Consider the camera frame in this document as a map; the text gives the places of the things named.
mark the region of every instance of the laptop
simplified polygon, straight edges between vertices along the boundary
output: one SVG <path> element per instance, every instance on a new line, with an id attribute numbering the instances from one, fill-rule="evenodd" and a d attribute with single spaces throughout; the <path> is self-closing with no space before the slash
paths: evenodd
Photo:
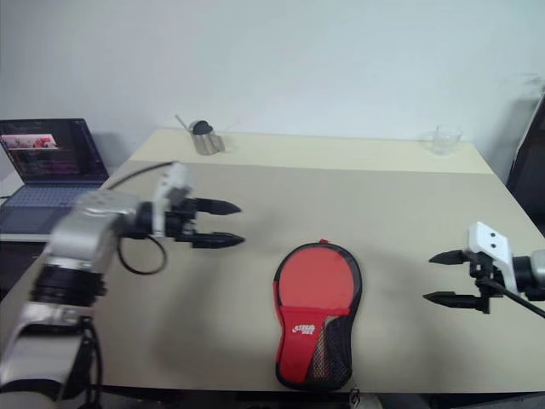
<path id="1" fill-rule="evenodd" d="M 0 209 L 0 240 L 45 242 L 106 167 L 83 119 L 0 120 L 0 145 L 24 185 Z"/>

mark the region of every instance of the robotic arm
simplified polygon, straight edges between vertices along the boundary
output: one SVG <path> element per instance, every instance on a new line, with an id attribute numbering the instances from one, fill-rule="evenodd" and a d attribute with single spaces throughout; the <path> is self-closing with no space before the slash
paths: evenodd
<path id="1" fill-rule="evenodd" d="M 90 383 L 93 352 L 97 383 L 101 383 L 93 304 L 106 294 L 102 275 L 122 237 L 166 236 L 196 248 L 228 247 L 244 241 L 230 233 L 197 233 L 194 219 L 199 211 L 226 215 L 240 209 L 221 200 L 189 199 L 192 189 L 187 179 L 187 169 L 174 162 L 153 202 L 141 203 L 134 195 L 112 190 L 86 193 L 55 227 L 30 301 L 4 351 L 2 408 L 54 407 L 58 400 L 79 395 Z M 100 407 L 99 401 L 100 391 L 95 391 L 86 407 Z"/>
<path id="2" fill-rule="evenodd" d="M 477 222 L 469 228 L 466 250 L 439 253 L 429 261 L 447 265 L 469 262 L 469 275 L 480 293 L 476 297 L 437 291 L 424 296 L 431 302 L 489 314 L 491 297 L 506 296 L 545 318 L 545 311 L 521 297 L 524 294 L 530 301 L 545 301 L 545 250 L 513 257 L 507 237 Z"/>

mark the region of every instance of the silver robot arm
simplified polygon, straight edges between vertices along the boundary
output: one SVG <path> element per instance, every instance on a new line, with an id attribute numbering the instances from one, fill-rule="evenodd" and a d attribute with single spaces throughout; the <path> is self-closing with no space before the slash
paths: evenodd
<path id="1" fill-rule="evenodd" d="M 173 163 L 151 203 L 111 190 L 86 193 L 54 228 L 30 301 L 3 353 L 2 409 L 54 407 L 58 400 L 79 395 L 89 386 L 93 354 L 101 372 L 93 304 L 106 294 L 102 275 L 122 237 L 145 239 L 155 234 L 201 248 L 244 241 L 230 233 L 195 231 L 198 211 L 230 214 L 240 209 L 221 200 L 188 199 L 191 188 L 186 178 L 186 168 Z M 100 391 L 87 407 L 100 407 Z"/>

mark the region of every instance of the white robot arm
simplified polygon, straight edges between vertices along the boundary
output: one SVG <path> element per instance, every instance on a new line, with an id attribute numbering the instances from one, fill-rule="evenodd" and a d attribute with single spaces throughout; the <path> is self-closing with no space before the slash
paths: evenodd
<path id="1" fill-rule="evenodd" d="M 469 228 L 468 248 L 447 251 L 432 257 L 438 264 L 469 262 L 469 275 L 475 279 L 480 297 L 437 291 L 427 300 L 450 308 L 470 308 L 490 313 L 491 297 L 506 296 L 545 318 L 545 311 L 531 302 L 545 301 L 545 250 L 531 256 L 513 257 L 508 238 L 495 229 L 477 222 Z"/>

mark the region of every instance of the laptop screen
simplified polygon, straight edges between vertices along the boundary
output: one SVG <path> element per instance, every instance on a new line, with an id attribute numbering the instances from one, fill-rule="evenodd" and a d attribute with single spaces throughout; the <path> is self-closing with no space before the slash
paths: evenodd
<path id="1" fill-rule="evenodd" d="M 24 183 L 103 182 L 108 177 L 83 119 L 2 120 L 0 144 Z"/>

